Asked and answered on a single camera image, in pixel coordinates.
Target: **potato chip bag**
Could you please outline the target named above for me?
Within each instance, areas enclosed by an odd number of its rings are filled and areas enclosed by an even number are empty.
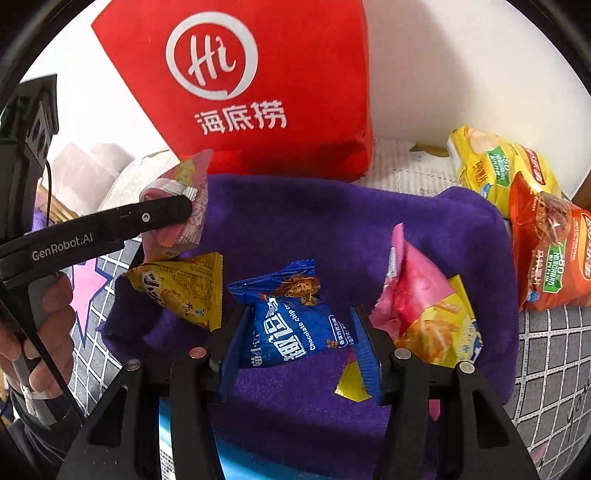
[[[222,325],[222,264],[223,257],[213,252],[182,261],[143,264],[125,275],[137,291],[213,331]]]
[[[464,126],[447,142],[461,184],[493,203],[509,218],[509,193],[517,172],[534,192],[562,195],[548,161],[538,153],[501,137]]]
[[[156,262],[176,257],[195,248],[201,241],[207,209],[207,168],[213,150],[203,150],[166,171],[140,194],[140,201],[185,195],[193,213],[184,223],[142,234],[144,261]]]
[[[519,307],[545,310],[591,294],[591,213],[535,192],[519,173],[510,217]]]
[[[240,368],[274,367],[353,345],[320,294],[315,268],[315,260],[297,260],[278,272],[228,285],[234,298],[253,307]]]
[[[461,278],[449,281],[433,262],[404,239],[402,224],[392,231],[384,291],[369,320],[389,333],[396,347],[423,361],[455,367],[476,361],[482,337]],[[335,391],[353,401],[369,398],[355,356],[349,358]]]

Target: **yellow snack bag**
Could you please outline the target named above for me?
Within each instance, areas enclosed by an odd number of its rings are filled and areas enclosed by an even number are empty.
[[[452,132],[447,149],[461,184],[488,199],[504,218],[509,218],[509,192],[519,171],[535,193],[562,197],[548,161],[529,148],[465,125]]]
[[[408,348],[426,362],[453,368],[458,362],[476,359],[482,337],[462,279],[456,275],[449,284],[454,293],[425,309],[396,341],[396,347]],[[371,398],[354,356],[345,365],[335,393],[356,402]]]
[[[134,289],[189,322],[222,326],[222,265],[217,252],[181,261],[140,265],[126,273]]]

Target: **pink star pattern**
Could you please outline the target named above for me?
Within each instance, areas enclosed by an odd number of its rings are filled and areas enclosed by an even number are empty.
[[[86,330],[88,328],[90,304],[104,286],[112,280],[112,277],[108,273],[105,273],[96,266],[96,260],[96,258],[93,258],[83,264],[72,267],[72,284],[74,287],[72,308],[76,312],[76,322],[80,329],[83,346],[86,346]]]

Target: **blue snack bag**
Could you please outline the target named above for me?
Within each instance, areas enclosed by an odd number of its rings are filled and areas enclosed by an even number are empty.
[[[228,290],[254,306],[242,345],[241,368],[273,367],[329,348],[353,345],[353,337],[318,296],[314,260],[289,264],[276,273],[241,280]]]

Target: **purple towel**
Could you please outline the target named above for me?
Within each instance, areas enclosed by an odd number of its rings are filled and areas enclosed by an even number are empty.
[[[349,306],[370,310],[375,304],[392,228],[403,222],[408,241],[446,277],[461,275],[484,341],[477,366],[498,397],[509,399],[518,350],[517,283],[501,215],[476,193],[454,187],[424,198],[338,181],[227,175],[210,176],[209,192],[203,238],[192,254],[222,253],[224,284],[315,258],[324,298],[345,323]],[[115,292],[103,339],[121,361],[154,352],[173,357],[204,341],[201,328],[163,311],[126,278],[117,280]],[[225,314],[235,305],[227,292],[223,304]],[[216,434],[310,472],[371,478],[389,409],[333,393],[347,354],[327,351],[241,371],[227,402],[211,408]],[[431,467],[435,451],[430,445]]]

